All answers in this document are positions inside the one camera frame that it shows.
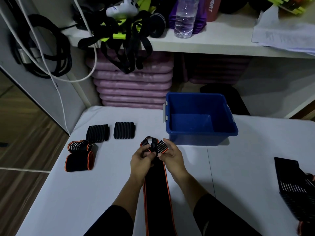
plastic water bottle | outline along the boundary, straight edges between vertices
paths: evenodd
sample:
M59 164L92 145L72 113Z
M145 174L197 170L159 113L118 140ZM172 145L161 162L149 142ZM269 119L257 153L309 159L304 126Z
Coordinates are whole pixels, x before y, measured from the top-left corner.
M192 35L199 0L178 0L174 34L187 39Z

wooden floor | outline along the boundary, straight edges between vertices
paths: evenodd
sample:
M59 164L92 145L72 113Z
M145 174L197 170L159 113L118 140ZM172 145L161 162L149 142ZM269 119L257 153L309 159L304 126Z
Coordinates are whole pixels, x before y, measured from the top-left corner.
M1 72L0 124L0 235L14 236L69 136Z

forearm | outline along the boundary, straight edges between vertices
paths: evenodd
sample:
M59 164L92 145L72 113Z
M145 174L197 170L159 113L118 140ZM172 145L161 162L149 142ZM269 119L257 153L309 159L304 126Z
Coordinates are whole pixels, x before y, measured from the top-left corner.
M130 177L112 204L121 206L127 210L133 222L135 222L138 198L142 185L141 182L137 182L136 179Z
M181 188L191 211L193 212L198 200L205 194L208 194L208 192L188 172L182 173L177 177L176 181Z

hand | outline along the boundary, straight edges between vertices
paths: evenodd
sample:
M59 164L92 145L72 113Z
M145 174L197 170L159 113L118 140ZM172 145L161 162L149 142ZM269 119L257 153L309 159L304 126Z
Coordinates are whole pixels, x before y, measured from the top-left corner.
M151 162L154 159L156 152L144 152L150 147L150 144L140 147L133 155L130 161L130 178L136 180L137 183L143 185L144 178L147 175Z
M170 148L164 154L159 153L158 157L165 162L166 168L178 184L180 178L189 175L184 165L183 155L178 147L169 139L163 138L163 141L167 143Z

blue plastic bin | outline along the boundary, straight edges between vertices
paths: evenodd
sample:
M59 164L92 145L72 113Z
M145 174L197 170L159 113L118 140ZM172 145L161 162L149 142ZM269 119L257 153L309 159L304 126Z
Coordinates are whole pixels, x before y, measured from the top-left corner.
M222 94L166 95L166 131L177 145L217 146L238 129Z

